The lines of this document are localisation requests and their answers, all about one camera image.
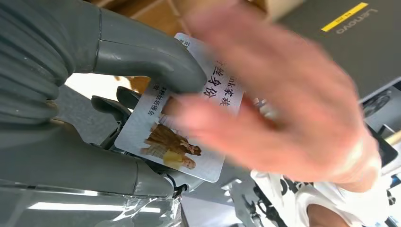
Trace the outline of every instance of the clear plastic wrap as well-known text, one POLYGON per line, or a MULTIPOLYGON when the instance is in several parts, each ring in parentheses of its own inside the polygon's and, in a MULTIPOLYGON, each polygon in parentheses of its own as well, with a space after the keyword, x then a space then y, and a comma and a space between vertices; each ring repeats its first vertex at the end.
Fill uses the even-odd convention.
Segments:
POLYGON ((0 226, 181 227, 181 198, 27 186, 0 180, 0 226))

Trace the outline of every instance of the hand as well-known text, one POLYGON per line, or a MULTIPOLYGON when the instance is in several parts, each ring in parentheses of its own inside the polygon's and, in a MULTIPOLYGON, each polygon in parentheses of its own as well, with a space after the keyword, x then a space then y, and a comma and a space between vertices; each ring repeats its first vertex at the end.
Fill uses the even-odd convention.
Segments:
POLYGON ((266 99, 278 113, 269 122, 245 98, 235 117, 185 96, 178 122, 188 135, 259 171, 332 181, 353 191, 371 187, 380 169, 377 145, 364 126, 352 80, 319 46, 262 23, 241 4, 193 12, 187 21, 247 95, 266 99))

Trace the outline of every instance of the black device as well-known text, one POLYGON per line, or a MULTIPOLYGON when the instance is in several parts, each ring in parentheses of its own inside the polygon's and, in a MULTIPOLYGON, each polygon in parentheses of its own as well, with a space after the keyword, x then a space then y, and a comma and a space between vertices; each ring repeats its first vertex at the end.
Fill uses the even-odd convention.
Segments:
POLYGON ((400 80, 399 9, 399 0, 308 0, 280 23, 320 43, 352 77, 362 103, 400 80))

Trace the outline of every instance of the yellow sticker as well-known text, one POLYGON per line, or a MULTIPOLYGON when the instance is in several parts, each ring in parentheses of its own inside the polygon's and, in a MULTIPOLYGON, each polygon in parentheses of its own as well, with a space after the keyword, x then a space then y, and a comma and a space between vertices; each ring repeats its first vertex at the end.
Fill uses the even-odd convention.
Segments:
POLYGON ((368 6, 367 3, 361 2, 354 8, 350 9, 348 12, 344 13, 343 15, 339 16, 337 19, 335 19, 333 22, 329 23, 325 27, 322 28, 323 31, 328 32, 331 29, 333 29, 335 26, 339 25, 341 22, 345 21, 352 15, 358 13, 360 10, 368 6))

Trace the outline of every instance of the black mechanical part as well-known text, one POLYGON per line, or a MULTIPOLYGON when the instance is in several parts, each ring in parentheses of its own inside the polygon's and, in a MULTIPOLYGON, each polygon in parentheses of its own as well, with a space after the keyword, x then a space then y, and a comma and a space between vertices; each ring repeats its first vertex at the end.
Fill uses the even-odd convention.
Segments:
POLYGON ((391 90, 385 90, 363 104, 365 117, 372 116, 391 100, 391 90))

